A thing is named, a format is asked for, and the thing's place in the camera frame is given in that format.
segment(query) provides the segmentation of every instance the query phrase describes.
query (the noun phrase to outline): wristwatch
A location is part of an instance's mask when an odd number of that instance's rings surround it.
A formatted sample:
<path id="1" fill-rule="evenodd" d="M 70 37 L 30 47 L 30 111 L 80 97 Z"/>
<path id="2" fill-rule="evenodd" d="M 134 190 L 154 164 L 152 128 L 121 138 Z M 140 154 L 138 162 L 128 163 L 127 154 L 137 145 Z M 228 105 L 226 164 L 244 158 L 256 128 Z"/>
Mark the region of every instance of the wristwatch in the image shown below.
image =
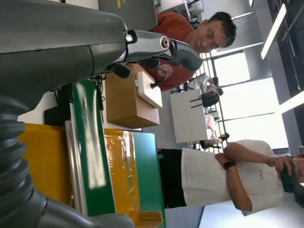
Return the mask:
<path id="1" fill-rule="evenodd" d="M 232 161 L 228 161 L 224 164 L 224 169 L 228 170 L 229 168 L 230 168 L 232 166 L 235 166 L 235 163 L 234 163 Z"/>

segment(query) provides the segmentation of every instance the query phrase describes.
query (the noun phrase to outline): robotic arm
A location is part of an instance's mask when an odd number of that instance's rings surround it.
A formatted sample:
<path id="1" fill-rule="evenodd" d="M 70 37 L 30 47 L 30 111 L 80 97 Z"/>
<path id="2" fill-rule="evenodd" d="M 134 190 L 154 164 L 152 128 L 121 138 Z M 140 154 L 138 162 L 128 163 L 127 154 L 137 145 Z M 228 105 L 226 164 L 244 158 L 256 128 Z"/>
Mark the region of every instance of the robotic arm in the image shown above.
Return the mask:
<path id="1" fill-rule="evenodd" d="M 35 190 L 19 115 L 43 94 L 100 73 L 130 75 L 122 62 L 166 59 L 198 69 L 189 46 L 161 34 L 127 31 L 118 16 L 45 0 L 0 2 L 0 227 L 100 228 Z"/>

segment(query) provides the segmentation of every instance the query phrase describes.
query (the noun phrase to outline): window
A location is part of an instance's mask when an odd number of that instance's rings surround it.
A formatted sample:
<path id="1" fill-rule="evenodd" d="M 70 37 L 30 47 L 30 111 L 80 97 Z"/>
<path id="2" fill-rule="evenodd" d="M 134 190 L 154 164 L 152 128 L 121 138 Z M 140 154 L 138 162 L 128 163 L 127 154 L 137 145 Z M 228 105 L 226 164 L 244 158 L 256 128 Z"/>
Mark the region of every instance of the window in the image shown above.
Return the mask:
<path id="1" fill-rule="evenodd" d="M 220 102 L 229 142 L 253 139 L 266 141 L 272 149 L 288 147 L 282 116 L 275 113 L 279 105 L 272 78 L 223 90 Z"/>
<path id="2" fill-rule="evenodd" d="M 242 139 L 263 140 L 272 149 L 288 147 L 281 114 L 269 114 L 225 122 L 229 142 Z"/>
<path id="3" fill-rule="evenodd" d="M 213 68 L 212 67 L 211 60 L 207 60 L 207 58 L 210 57 L 210 53 L 207 54 L 200 54 L 200 57 L 203 59 L 203 63 L 201 66 L 197 70 L 194 75 L 193 78 L 200 76 L 201 74 L 207 74 L 210 77 L 214 77 Z"/>
<path id="4" fill-rule="evenodd" d="M 215 59 L 214 66 L 220 86 L 250 79 L 244 52 Z"/>

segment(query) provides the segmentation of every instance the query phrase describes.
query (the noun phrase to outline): green panel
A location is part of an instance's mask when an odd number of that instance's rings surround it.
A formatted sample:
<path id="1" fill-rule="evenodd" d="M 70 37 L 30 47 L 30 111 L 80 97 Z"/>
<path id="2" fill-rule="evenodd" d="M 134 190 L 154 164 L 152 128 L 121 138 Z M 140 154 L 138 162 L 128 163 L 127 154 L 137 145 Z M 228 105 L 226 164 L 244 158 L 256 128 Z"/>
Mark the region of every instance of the green panel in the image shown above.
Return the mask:
<path id="1" fill-rule="evenodd" d="M 155 137 L 150 133 L 134 132 L 135 156 L 141 211 L 161 211 L 164 207 Z M 164 228 L 164 222 L 160 228 Z"/>
<path id="2" fill-rule="evenodd" d="M 72 94 L 88 216 L 115 213 L 96 84 L 83 80 L 72 85 Z"/>

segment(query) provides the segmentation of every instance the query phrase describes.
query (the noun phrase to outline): black hair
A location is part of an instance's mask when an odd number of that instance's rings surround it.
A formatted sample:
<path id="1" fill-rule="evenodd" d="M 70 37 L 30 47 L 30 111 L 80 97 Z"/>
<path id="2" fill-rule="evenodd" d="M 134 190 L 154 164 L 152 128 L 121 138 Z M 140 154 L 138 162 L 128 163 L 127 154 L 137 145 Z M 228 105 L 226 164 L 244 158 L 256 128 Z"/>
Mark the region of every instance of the black hair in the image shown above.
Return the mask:
<path id="1" fill-rule="evenodd" d="M 215 86 L 218 86 L 218 77 L 213 77 Z"/>
<path id="2" fill-rule="evenodd" d="M 217 90 L 217 92 L 219 93 L 220 96 L 222 96 L 224 93 L 223 91 L 223 89 L 221 89 L 221 88 L 217 88 L 216 90 Z"/>
<path id="3" fill-rule="evenodd" d="M 232 16 L 230 14 L 226 12 L 217 12 L 213 16 L 212 16 L 208 21 L 210 22 L 213 20 L 219 20 L 222 22 L 224 27 L 224 34 L 227 38 L 227 42 L 223 48 L 229 47 L 235 40 L 235 36 L 237 34 L 237 27 L 232 20 Z"/>

